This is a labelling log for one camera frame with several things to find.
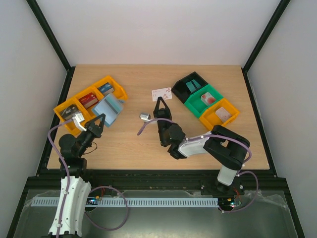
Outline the blue card holder wallet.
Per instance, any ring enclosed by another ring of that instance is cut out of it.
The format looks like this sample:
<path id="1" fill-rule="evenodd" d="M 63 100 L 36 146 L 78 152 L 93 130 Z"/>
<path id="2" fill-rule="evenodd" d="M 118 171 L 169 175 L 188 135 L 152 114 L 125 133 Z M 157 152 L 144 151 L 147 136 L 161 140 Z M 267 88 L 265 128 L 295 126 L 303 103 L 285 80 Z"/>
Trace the blue card holder wallet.
<path id="1" fill-rule="evenodd" d="M 99 116 L 105 114 L 105 126 L 110 127 L 123 110 L 123 104 L 112 93 L 107 94 L 93 108 L 92 112 Z"/>

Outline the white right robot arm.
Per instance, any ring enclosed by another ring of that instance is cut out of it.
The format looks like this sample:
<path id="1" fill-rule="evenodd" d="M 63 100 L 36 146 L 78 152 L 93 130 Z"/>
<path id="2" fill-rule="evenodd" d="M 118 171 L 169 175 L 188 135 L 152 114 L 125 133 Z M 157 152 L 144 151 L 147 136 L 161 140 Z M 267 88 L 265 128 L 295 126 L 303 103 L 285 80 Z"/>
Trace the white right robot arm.
<path id="1" fill-rule="evenodd" d="M 211 131 L 200 136 L 186 137 L 180 125 L 172 121 L 171 111 L 162 97 L 158 97 L 153 114 L 158 125 L 160 144 L 168 147 L 170 156 L 178 160 L 210 154 L 221 163 L 217 191 L 227 194 L 233 189 L 234 178 L 252 155 L 248 139 L 221 125 L 214 126 Z"/>

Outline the white red puzzle card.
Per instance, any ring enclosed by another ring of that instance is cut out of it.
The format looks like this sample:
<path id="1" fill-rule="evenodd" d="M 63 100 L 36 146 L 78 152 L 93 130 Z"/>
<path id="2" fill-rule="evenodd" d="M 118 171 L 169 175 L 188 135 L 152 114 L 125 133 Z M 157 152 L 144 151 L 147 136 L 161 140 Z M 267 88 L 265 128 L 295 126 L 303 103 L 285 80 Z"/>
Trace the white red puzzle card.
<path id="1" fill-rule="evenodd" d="M 157 101 L 158 97 L 164 100 L 172 99 L 172 91 L 170 87 L 152 90 L 152 101 Z"/>

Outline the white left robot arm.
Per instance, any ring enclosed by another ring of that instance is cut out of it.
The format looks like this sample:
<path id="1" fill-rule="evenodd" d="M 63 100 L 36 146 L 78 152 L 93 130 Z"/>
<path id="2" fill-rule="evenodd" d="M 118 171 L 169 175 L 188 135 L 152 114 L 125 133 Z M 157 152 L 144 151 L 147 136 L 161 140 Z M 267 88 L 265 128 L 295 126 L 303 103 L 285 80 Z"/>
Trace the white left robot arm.
<path id="1" fill-rule="evenodd" d="M 85 123 L 78 137 L 65 134 L 59 140 L 60 148 L 54 144 L 51 133 L 62 125 L 75 122 L 80 125 L 82 117 L 75 115 L 48 132 L 48 140 L 59 156 L 61 163 L 60 196 L 53 223 L 47 238 L 80 238 L 85 206 L 91 184 L 87 177 L 87 160 L 82 156 L 91 147 L 94 139 L 100 138 L 104 130 L 106 116 L 101 114 Z"/>

